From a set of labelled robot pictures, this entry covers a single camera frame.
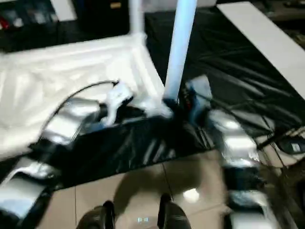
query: reflective surface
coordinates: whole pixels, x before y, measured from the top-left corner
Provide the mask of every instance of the reflective surface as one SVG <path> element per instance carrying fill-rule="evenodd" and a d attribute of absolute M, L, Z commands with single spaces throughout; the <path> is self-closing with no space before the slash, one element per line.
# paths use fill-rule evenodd
<path fill-rule="evenodd" d="M 83 128 L 97 120 L 100 106 L 97 101 L 72 98 L 51 119 L 41 136 L 56 144 L 73 144 Z"/>
<path fill-rule="evenodd" d="M 259 191 L 230 191 L 230 198 L 240 206 L 253 207 L 269 207 L 267 196 Z"/>
<path fill-rule="evenodd" d="M 233 229 L 273 229 L 262 214 L 232 213 L 231 222 Z"/>
<path fill-rule="evenodd" d="M 259 161 L 259 156 L 256 143 L 232 115 L 220 110 L 211 111 L 206 124 L 226 166 L 257 166 L 255 162 Z"/>
<path fill-rule="evenodd" d="M 22 178 L 13 178 L 0 188 L 0 210 L 24 219 L 45 186 Z"/>
<path fill-rule="evenodd" d="M 183 208 L 192 229 L 222 229 L 227 208 L 218 158 L 211 151 L 61 190 L 38 228 L 75 229 L 75 221 L 88 210 L 112 200 L 117 229 L 157 229 L 160 197 L 167 192 Z"/>
<path fill-rule="evenodd" d="M 10 171 L 7 177 L 2 181 L 1 188 L 9 182 L 17 173 L 23 173 L 35 179 L 48 179 L 54 176 L 59 176 L 60 172 L 48 164 L 31 160 L 27 157 L 23 157 L 16 164 L 14 169 Z"/>

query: cable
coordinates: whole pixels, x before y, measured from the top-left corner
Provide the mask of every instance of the cable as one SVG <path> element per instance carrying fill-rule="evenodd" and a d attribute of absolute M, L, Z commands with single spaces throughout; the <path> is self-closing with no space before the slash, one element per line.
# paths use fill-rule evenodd
<path fill-rule="evenodd" d="M 274 149 L 275 152 L 278 152 L 279 149 L 277 148 L 276 143 L 273 142 L 273 143 L 270 144 L 270 146 Z M 285 156 L 287 156 L 287 157 L 289 157 L 289 158 L 295 160 L 295 162 L 298 161 L 298 159 L 295 158 L 294 156 L 289 155 L 289 154 L 287 154 L 287 153 L 285 153 L 285 152 L 283 152 L 283 151 L 281 151 L 281 152 L 282 152 Z"/>
<path fill-rule="evenodd" d="M 195 91 L 194 91 L 194 93 L 195 93 L 197 96 L 199 96 L 199 97 L 201 97 L 201 98 L 203 98 L 203 99 L 205 99 L 205 100 L 207 100 L 207 101 L 209 101 L 209 102 L 211 102 L 211 103 L 216 104 L 218 107 L 222 108 L 222 109 L 225 110 L 227 113 L 229 113 L 230 115 L 232 115 L 232 116 L 234 116 L 236 119 L 238 119 L 240 122 L 243 122 L 243 123 L 245 123 L 245 124 L 251 125 L 251 126 L 253 126 L 253 127 L 257 128 L 257 129 L 263 129 L 261 126 L 255 124 L 255 123 L 249 122 L 249 121 L 247 121 L 247 120 L 245 120 L 245 119 L 239 117 L 238 115 L 236 115 L 236 114 L 235 114 L 234 112 L 232 112 L 225 104 L 223 104 L 223 102 L 221 102 L 221 101 L 219 101 L 219 100 L 217 100 L 217 99 L 214 99 L 214 98 L 209 98 L 209 97 L 207 97 L 207 96 L 205 96 L 205 95 L 202 95 L 202 94 L 200 94 L 200 93 L 198 93 L 198 92 L 195 92 Z"/>
<path fill-rule="evenodd" d="M 64 106 L 64 104 L 71 98 L 73 98 L 75 95 L 77 95 L 78 93 L 88 89 L 88 88 L 91 88 L 91 87 L 95 87 L 95 86 L 98 86 L 98 85 L 102 85 L 102 84 L 112 84 L 113 86 L 115 86 L 118 82 L 115 82 L 115 81 L 110 81 L 110 80 L 104 80 L 104 81 L 99 81 L 99 82 L 96 82 L 96 83 L 92 83 L 92 84 L 89 84 L 79 90 L 77 90 L 76 92 L 70 94 L 66 99 L 64 99 L 60 104 L 59 106 L 56 108 L 56 110 L 49 116 L 49 118 L 47 119 L 47 121 L 44 123 L 44 125 L 42 126 L 42 131 L 47 127 L 47 125 L 50 123 L 50 121 L 52 120 L 52 118 L 59 112 L 60 109 L 62 109 L 62 107 Z"/>
<path fill-rule="evenodd" d="M 199 97 L 201 97 L 201 98 L 203 98 L 203 99 L 205 99 L 205 100 L 207 100 L 207 101 L 209 101 L 209 102 L 211 102 L 211 103 L 216 104 L 218 107 L 224 109 L 226 112 L 228 112 L 229 114 L 231 114 L 232 116 L 234 116 L 234 117 L 235 117 L 236 119 L 238 119 L 239 121 L 247 122 L 247 123 L 249 123 L 249 124 L 251 124 L 251 125 L 257 126 L 257 125 L 255 125 L 255 124 L 253 124 L 253 123 L 251 123 L 251 122 L 248 122 L 248 121 L 242 119 L 241 117 L 237 116 L 236 114 L 234 114 L 234 113 L 233 113 L 226 105 L 224 105 L 222 102 L 220 102 L 220 101 L 218 101 L 218 100 L 216 100 L 216 99 L 213 99 L 213 98 L 209 98 L 209 97 L 207 97 L 207 96 L 204 96 L 204 95 L 202 95 L 202 94 L 200 94 L 200 93 L 197 93 L 197 92 L 195 92 L 195 91 L 194 91 L 194 93 L 195 93 L 197 96 L 199 96 Z M 261 163 L 261 162 L 258 162 L 258 163 L 261 164 L 261 165 L 263 165 L 263 166 L 265 166 L 265 167 L 269 167 L 269 168 L 277 168 L 277 169 L 283 169 L 283 168 L 284 168 L 284 169 L 286 169 L 288 166 L 286 166 L 286 165 L 284 164 L 284 162 L 283 162 L 282 158 L 280 157 L 278 151 L 277 151 L 276 149 L 274 149 L 274 150 L 275 150 L 275 152 L 276 152 L 276 154 L 277 154 L 279 160 L 281 161 L 281 164 L 283 165 L 283 167 L 275 167 L 275 166 L 271 165 L 271 163 L 270 163 L 269 165 L 263 164 L 263 163 Z"/>

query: white pole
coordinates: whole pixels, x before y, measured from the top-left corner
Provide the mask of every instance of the white pole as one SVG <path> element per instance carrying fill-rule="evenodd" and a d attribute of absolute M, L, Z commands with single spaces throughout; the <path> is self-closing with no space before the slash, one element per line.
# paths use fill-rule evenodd
<path fill-rule="evenodd" d="M 129 0 L 130 34 L 144 33 L 142 0 Z"/>
<path fill-rule="evenodd" d="M 177 101 L 197 0 L 178 0 L 164 98 Z"/>

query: white panel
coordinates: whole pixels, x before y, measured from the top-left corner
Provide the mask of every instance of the white panel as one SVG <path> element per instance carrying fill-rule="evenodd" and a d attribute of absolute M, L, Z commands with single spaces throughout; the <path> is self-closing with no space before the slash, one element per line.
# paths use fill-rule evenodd
<path fill-rule="evenodd" d="M 175 10 L 178 0 L 142 0 L 145 12 Z M 197 0 L 197 7 L 210 7 L 216 4 L 216 0 Z"/>
<path fill-rule="evenodd" d="M 305 98 L 305 51 L 249 2 L 218 8 Z"/>
<path fill-rule="evenodd" d="M 50 0 L 50 1 L 60 21 L 72 21 L 77 18 L 71 0 Z"/>

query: tiled floor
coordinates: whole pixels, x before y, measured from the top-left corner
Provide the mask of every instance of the tiled floor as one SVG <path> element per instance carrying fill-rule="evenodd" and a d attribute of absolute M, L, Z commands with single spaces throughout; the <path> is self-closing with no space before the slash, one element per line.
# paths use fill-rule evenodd
<path fill-rule="evenodd" d="M 280 166 L 272 147 L 265 152 Z M 210 151 L 58 191 L 39 229 L 74 229 L 83 214 L 107 200 L 115 204 L 117 229 L 155 229 L 163 193 L 172 195 L 193 229 L 222 229 L 227 208 L 219 158 Z"/>

